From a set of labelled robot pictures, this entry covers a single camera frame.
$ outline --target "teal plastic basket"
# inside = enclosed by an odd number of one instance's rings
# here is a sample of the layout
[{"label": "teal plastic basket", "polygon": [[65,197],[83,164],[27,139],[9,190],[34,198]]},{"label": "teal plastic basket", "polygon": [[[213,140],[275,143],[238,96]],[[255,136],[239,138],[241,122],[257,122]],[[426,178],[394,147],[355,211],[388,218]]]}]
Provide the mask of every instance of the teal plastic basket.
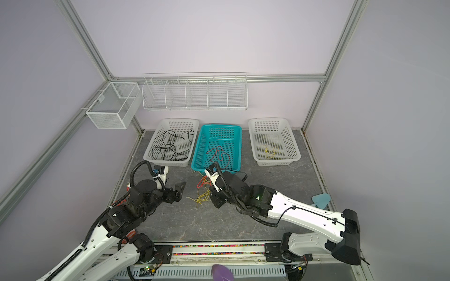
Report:
[{"label": "teal plastic basket", "polygon": [[205,174],[218,161],[222,170],[241,169],[242,128],[235,125],[203,125],[198,135],[191,167]]}]

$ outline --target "gray marble tabletop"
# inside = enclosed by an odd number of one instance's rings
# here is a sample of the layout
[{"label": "gray marble tabletop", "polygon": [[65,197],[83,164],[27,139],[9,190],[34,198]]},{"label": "gray marble tabletop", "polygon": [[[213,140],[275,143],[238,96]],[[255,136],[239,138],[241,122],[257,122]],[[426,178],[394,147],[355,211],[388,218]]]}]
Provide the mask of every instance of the gray marble tabletop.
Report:
[{"label": "gray marble tabletop", "polygon": [[[321,193],[319,180],[303,142],[301,132],[293,130],[300,150],[301,159],[285,166],[258,166],[253,159],[249,132],[242,135],[241,171],[248,174],[246,183],[262,184],[280,191],[297,201],[312,204],[311,197]],[[138,147],[131,167],[142,161],[153,132],[146,131]],[[280,240],[285,232],[308,233],[310,230],[292,223],[281,221],[277,228],[264,226],[252,218],[241,215],[231,204],[216,209],[211,202],[203,202],[196,207],[197,183],[202,176],[187,167],[170,167],[167,175],[167,187],[175,183],[186,182],[183,199],[174,204],[162,203],[155,213],[147,218],[138,228],[154,242],[169,241],[232,241],[232,240]],[[126,191],[129,174],[119,190],[119,196]],[[135,174],[135,183],[149,179],[149,171],[142,166]]]}]

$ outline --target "wire basket compartment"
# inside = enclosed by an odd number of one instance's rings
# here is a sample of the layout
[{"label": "wire basket compartment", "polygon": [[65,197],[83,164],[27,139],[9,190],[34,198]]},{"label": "wire basket compartment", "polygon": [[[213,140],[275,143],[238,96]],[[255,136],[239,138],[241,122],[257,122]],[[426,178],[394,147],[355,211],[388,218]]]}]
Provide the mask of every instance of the wire basket compartment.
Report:
[{"label": "wire basket compartment", "polygon": [[142,86],[144,108],[158,110],[230,110],[248,107],[245,76],[151,77]]},{"label": "wire basket compartment", "polygon": [[163,166],[187,167],[197,131],[195,119],[161,120],[144,153],[144,160]]},{"label": "wire basket compartment", "polygon": [[141,104],[137,83],[109,82],[86,110],[99,129],[126,129]]},{"label": "wire basket compartment", "polygon": [[197,146],[191,167],[205,174],[205,169],[214,161],[225,170],[241,169],[242,128],[235,125],[203,125],[198,135]]},{"label": "wire basket compartment", "polygon": [[300,160],[297,142],[286,119],[251,119],[248,131],[253,158],[259,166],[289,165]]}]

